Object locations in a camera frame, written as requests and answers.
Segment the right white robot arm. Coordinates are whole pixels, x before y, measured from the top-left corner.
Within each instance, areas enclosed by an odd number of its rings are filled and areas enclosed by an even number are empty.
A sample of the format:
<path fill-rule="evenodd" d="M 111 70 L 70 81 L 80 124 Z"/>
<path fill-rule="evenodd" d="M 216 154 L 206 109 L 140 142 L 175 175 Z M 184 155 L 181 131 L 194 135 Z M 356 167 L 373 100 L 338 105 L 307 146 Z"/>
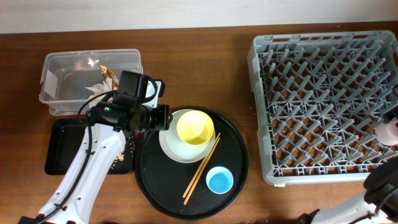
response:
<path fill-rule="evenodd" d="M 374 169 L 364 190 L 337 207 L 304 213 L 298 223 L 397 223 L 397 158 Z"/>

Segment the pink cup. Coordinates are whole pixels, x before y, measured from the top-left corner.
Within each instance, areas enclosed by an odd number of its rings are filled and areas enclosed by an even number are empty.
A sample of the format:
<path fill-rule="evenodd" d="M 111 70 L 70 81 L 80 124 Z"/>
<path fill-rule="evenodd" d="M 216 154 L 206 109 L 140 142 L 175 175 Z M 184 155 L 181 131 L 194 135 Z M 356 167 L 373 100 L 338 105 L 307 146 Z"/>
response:
<path fill-rule="evenodd" d="M 375 129 L 376 139 L 383 145 L 397 145 L 397 120 L 388 123 L 381 123 Z"/>

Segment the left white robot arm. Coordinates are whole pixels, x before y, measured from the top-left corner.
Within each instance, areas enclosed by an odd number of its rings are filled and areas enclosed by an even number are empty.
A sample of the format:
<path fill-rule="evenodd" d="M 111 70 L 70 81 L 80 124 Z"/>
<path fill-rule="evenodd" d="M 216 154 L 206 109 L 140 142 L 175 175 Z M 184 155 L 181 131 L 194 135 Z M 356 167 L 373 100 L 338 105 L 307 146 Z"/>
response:
<path fill-rule="evenodd" d="M 141 131 L 167 130 L 172 120 L 168 105 L 152 108 L 100 101 L 87 114 L 79 150 L 58 189 L 35 218 L 19 223 L 88 223 L 93 204 L 126 137 Z"/>

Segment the yellow bowl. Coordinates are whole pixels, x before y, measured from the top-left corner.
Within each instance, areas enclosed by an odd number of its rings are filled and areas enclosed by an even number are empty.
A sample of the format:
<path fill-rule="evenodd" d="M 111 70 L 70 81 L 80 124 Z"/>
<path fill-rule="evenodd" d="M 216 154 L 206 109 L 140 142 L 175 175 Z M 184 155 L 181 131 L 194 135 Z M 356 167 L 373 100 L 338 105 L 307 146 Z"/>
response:
<path fill-rule="evenodd" d="M 191 110 L 177 121 L 177 134 L 186 144 L 199 146 L 208 142 L 215 132 L 213 120 L 205 112 Z"/>

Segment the white tissue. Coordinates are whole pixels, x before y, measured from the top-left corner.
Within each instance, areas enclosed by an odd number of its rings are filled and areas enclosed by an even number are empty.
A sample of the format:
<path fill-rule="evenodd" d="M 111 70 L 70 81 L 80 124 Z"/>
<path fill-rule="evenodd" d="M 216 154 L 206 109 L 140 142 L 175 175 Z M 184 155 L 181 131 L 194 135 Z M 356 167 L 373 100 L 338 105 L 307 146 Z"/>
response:
<path fill-rule="evenodd" d="M 91 95 L 88 97 L 88 100 L 93 98 L 96 95 L 99 95 L 100 93 L 105 93 L 107 91 L 112 91 L 112 79 L 107 78 L 105 81 L 102 81 L 102 83 L 97 83 L 91 87 L 85 87 L 85 89 L 91 91 Z M 93 101 L 89 102 L 88 106 L 89 108 L 94 107 L 99 101 L 101 101 L 100 97 L 94 99 Z"/>

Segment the food scraps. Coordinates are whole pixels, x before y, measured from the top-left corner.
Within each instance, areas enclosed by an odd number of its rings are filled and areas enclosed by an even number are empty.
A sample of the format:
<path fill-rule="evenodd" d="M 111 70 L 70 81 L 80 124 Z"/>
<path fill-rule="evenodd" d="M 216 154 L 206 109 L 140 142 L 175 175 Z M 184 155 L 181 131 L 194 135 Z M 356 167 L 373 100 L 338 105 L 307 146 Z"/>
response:
<path fill-rule="evenodd" d="M 131 160 L 133 158 L 134 151 L 134 137 L 130 136 L 126 138 L 126 144 L 115 158 L 115 162 L 127 162 L 128 160 Z"/>

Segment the blue cup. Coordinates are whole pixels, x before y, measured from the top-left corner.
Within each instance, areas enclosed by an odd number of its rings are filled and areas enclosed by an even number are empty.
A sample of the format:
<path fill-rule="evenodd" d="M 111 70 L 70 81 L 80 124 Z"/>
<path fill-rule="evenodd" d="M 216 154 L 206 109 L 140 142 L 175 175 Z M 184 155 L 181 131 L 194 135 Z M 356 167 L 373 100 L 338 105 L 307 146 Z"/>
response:
<path fill-rule="evenodd" d="M 232 189 L 233 175 L 225 167 L 213 167 L 206 174 L 206 185 L 215 194 L 225 194 Z"/>

